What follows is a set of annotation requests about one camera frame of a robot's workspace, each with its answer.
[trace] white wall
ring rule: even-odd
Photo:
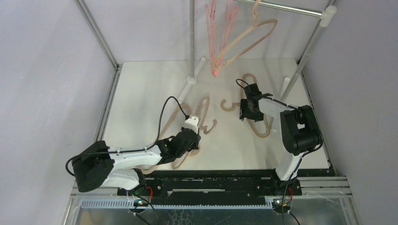
[[[195,1],[196,58],[209,58],[206,4],[211,0]],[[328,0],[278,0],[278,2],[322,10]],[[189,0],[86,0],[119,63],[125,61],[188,60]],[[218,0],[216,22],[218,46],[221,43],[226,0]],[[233,1],[238,6],[237,19],[230,41],[249,28],[253,22],[253,4]],[[259,6],[258,21],[276,18],[278,25],[266,40],[242,58],[298,59],[318,18]],[[241,52],[268,33],[264,25],[242,39],[225,58]]]
[[[0,224],[60,224],[113,68],[74,1],[0,2]]]
[[[366,225],[397,224],[398,1],[342,0],[306,80]]]

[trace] white pipe connector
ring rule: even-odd
[[[321,27],[327,27],[332,20],[334,14],[336,14],[337,8],[336,6],[328,6],[326,10],[322,12],[321,15],[321,21],[319,22],[319,25]]]

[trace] floor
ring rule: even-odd
[[[279,123],[274,123],[266,138],[254,134],[247,121],[239,120],[238,107],[226,112],[226,106],[240,101],[240,88],[235,80],[246,73],[256,76],[260,91],[279,96],[285,77],[291,77],[297,65],[294,59],[239,59],[220,70],[218,77],[210,73],[208,61],[198,74],[184,100],[195,112],[200,100],[210,97],[207,118],[204,125],[214,130],[201,133],[200,152],[181,165],[179,170],[248,170],[273,169],[281,160],[284,148]],[[117,85],[112,108],[107,121],[104,140],[108,146],[140,147],[153,143],[157,134],[159,115],[168,96],[178,97],[186,84],[188,61],[146,61],[125,62]],[[298,79],[286,102],[293,105],[309,105],[301,79]],[[162,118],[164,125],[176,107],[169,101]],[[183,125],[184,117],[177,115],[163,138],[175,135]],[[262,122],[258,130],[265,131]],[[301,164],[302,169],[328,168],[323,148],[309,154]],[[158,170],[171,170],[170,164],[160,165]]]

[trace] robotic arm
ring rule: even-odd
[[[262,94],[255,83],[242,88],[247,99],[241,99],[241,120],[247,118],[260,121],[263,120],[264,114],[268,114],[274,117],[276,124],[281,125],[280,135],[285,151],[272,179],[277,190],[284,188],[290,184],[290,180],[296,178],[302,159],[323,145],[323,137],[314,112],[308,105],[291,106],[273,99],[269,93]]]
[[[201,139],[198,133],[199,120],[198,116],[191,115],[176,136],[157,140],[151,147],[118,148],[108,147],[105,141],[95,142],[69,160],[72,161],[78,190],[88,192],[99,187],[126,190],[139,188],[145,184],[145,178],[137,166],[151,167],[170,163],[185,152],[198,149]]]

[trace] gray wall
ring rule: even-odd
[[[60,224],[113,68],[73,0],[3,0],[0,71],[0,224]]]
[[[364,224],[396,224],[398,1],[341,0],[307,65],[336,168]]]

